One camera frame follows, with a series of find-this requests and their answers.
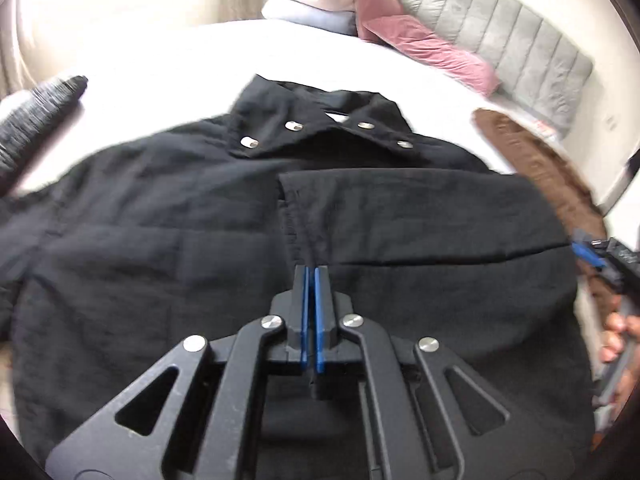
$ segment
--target blue rubber strip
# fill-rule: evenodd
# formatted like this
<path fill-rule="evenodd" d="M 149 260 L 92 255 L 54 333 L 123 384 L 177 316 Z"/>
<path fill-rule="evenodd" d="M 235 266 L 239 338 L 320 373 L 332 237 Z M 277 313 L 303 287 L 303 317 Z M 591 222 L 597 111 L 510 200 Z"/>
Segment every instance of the blue rubber strip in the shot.
<path fill-rule="evenodd" d="M 300 332 L 300 349 L 302 350 L 300 356 L 300 365 L 303 370 L 306 370 L 306 364 L 308 362 L 308 345 L 309 345 L 309 268 L 305 267 L 305 281 L 302 288 L 302 331 Z"/>
<path fill-rule="evenodd" d="M 322 325 L 322 293 L 320 292 L 320 269 L 314 273 L 314 291 L 316 293 L 316 372 L 324 373 L 324 326 Z"/>
<path fill-rule="evenodd" d="M 606 266 L 606 262 L 604 259 L 599 257 L 596 253 L 581 245 L 577 242 L 572 242 L 572 248 L 574 249 L 574 254 L 578 256 L 578 258 L 587 262 L 591 267 L 595 267 L 596 269 L 601 269 Z"/>

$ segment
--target black jacket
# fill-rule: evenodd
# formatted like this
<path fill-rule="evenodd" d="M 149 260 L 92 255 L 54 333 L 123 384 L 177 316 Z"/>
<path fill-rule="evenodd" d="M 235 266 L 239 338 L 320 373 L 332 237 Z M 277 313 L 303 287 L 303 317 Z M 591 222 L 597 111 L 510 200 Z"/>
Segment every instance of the black jacket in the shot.
<path fill-rule="evenodd" d="M 1 327 L 41 462 L 182 338 L 266 313 L 295 264 L 328 265 L 358 313 L 436 336 L 578 458 L 589 446 L 575 263 L 552 209 L 524 178 L 413 134 L 379 94 L 256 76 L 229 114 L 103 150 L 1 206 Z M 339 409 L 300 411 L 287 388 L 268 403 L 261 477 L 360 478 L 332 455 L 359 452 Z M 325 453 L 313 466 L 306 444 Z"/>

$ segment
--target headboard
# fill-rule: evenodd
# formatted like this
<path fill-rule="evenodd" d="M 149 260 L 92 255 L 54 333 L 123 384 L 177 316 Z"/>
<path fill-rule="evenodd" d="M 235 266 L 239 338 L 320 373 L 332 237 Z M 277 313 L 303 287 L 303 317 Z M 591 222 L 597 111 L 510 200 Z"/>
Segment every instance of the headboard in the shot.
<path fill-rule="evenodd" d="M 559 132 L 571 128 L 593 63 L 517 0 L 400 0 L 451 43 L 490 62 L 500 91 Z"/>

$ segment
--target white bed sheet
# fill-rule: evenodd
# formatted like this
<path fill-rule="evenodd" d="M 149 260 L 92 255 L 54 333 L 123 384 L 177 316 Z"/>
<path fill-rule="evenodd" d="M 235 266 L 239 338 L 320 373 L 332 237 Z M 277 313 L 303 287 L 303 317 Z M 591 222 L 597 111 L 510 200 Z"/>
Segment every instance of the white bed sheet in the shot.
<path fill-rule="evenodd" d="M 398 103 L 416 134 L 454 142 L 493 170 L 513 173 L 471 121 L 476 108 L 497 104 L 390 48 L 303 25 L 255 20 L 116 38 L 69 71 L 76 73 L 89 78 L 80 113 L 15 192 L 39 189 L 107 146 L 223 114 L 256 73 L 329 91 L 379 92 Z"/>

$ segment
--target brown fuzzy fabric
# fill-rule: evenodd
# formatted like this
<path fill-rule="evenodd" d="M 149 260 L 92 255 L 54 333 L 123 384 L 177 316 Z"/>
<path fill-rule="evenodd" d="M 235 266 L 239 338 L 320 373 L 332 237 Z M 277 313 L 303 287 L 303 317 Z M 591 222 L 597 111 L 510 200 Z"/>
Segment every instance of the brown fuzzy fabric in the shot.
<path fill-rule="evenodd" d="M 593 203 L 589 187 L 571 162 L 565 160 L 544 140 L 500 112 L 479 109 L 474 121 L 482 134 L 496 147 L 515 170 L 531 180 L 553 205 L 569 236 L 584 229 L 597 238 L 607 238 L 607 229 L 599 209 Z M 612 312 L 613 291 L 597 277 L 596 271 L 578 261 L 586 276 L 600 319 Z"/>

